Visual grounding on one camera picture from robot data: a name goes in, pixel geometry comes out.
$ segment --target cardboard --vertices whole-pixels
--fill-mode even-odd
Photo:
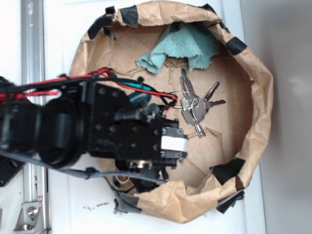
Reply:
[[[112,15],[114,24],[108,29],[114,32],[116,39],[105,34],[103,29],[94,39],[85,34],[70,75],[82,75],[107,66],[119,77],[137,79],[142,76],[145,83],[159,91],[181,91],[179,77],[181,66],[187,64],[185,59],[167,58],[156,75],[137,67],[136,59],[152,50],[167,25],[174,21],[203,21],[222,44],[220,54],[212,58],[208,69],[188,72],[199,96],[219,81],[212,100],[227,102],[212,108],[201,122],[207,136],[200,139],[181,111],[171,110],[167,118],[179,118],[180,127],[190,139],[188,157],[176,170],[168,169],[170,182],[148,193],[132,192],[138,198],[137,207],[142,209],[142,214],[185,223],[248,186],[269,140],[273,78],[250,48],[245,48],[221,27],[221,19],[212,11],[170,1],[143,3],[134,11],[138,16],[135,26],[123,21],[120,10]],[[152,102],[161,103],[157,98],[152,98]],[[234,157],[245,163],[237,176],[221,185],[210,167],[226,164]],[[103,170],[115,170],[111,159],[98,162]]]

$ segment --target green cloth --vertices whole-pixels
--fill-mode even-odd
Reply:
[[[175,22],[168,26],[156,47],[136,61],[138,67],[159,73],[167,57],[188,58],[189,70],[206,69],[219,53],[220,43],[204,23]]]

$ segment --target key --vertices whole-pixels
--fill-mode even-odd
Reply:
[[[182,114],[185,118],[185,120],[189,123],[195,126],[196,132],[198,133],[199,138],[205,137],[205,131],[202,128],[202,126],[199,124],[198,121],[195,120],[193,114],[191,111],[182,110]]]
[[[206,105],[207,105],[206,113],[208,114],[210,112],[210,108],[212,108],[213,106],[225,104],[225,103],[226,103],[225,100],[209,101],[208,103],[206,103]]]
[[[186,75],[186,71],[184,70],[184,68],[181,69],[181,73],[182,76],[180,77],[180,82],[184,94],[184,98],[181,100],[181,104],[184,110],[190,110],[191,104],[194,102],[194,99],[196,99],[197,95],[195,94],[192,83],[190,82],[190,79]]]
[[[205,94],[205,96],[203,97],[205,102],[208,102],[211,97],[213,96],[215,90],[217,89],[217,87],[219,86],[220,82],[216,82],[214,83],[214,85],[211,87],[211,89]]]
[[[185,98],[181,100],[184,110],[192,110],[192,114],[197,121],[202,121],[206,115],[205,102],[199,98],[192,86],[190,79],[188,78],[186,71],[182,68],[182,76],[180,77],[182,91]]]
[[[205,94],[203,97],[203,101],[205,102],[205,113],[208,114],[210,112],[210,108],[216,105],[224,104],[226,103],[225,100],[219,100],[219,101],[209,101],[213,94],[215,93],[215,90],[219,86],[220,82],[214,83],[214,85],[211,87],[211,89]]]

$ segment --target red wire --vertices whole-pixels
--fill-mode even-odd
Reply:
[[[44,83],[53,83],[53,82],[58,82],[58,81],[63,81],[63,80],[68,80],[68,79],[79,79],[79,78],[93,78],[93,77],[97,77],[99,75],[102,75],[106,78],[108,78],[110,75],[112,74],[112,71],[106,67],[100,68],[98,69],[96,72],[89,72],[85,75],[80,75],[80,76],[72,76],[72,77],[59,77],[59,78],[55,78],[55,79],[49,79],[49,80],[44,80],[44,81],[40,81],[40,82],[34,82],[31,83],[30,85],[33,84],[44,84]],[[175,95],[172,94],[167,94],[167,93],[159,93],[159,92],[154,92],[154,91],[148,91],[148,90],[143,90],[143,89],[138,89],[138,88],[134,88],[131,86],[127,86],[127,85],[123,85],[120,83],[117,83],[120,87],[126,88],[126,89],[131,89],[137,92],[142,92],[142,93],[147,93],[147,94],[151,94],[155,97],[161,98],[161,97],[168,97],[171,99],[175,100],[175,104],[177,103],[177,97]],[[56,91],[34,91],[34,92],[30,92],[30,93],[18,93],[15,95],[15,100],[20,100],[23,98],[27,98],[30,96],[46,96],[46,95],[58,95],[59,92]],[[0,94],[0,101],[5,101],[7,100],[7,94]],[[168,109],[166,110],[165,114],[168,113],[168,111],[171,109],[171,106],[168,107]]]

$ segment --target metal rail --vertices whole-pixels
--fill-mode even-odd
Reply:
[[[43,0],[21,0],[22,84],[45,80]],[[40,97],[30,99],[44,104]],[[28,163],[24,166],[24,202],[41,203],[44,230],[50,228],[47,169]]]

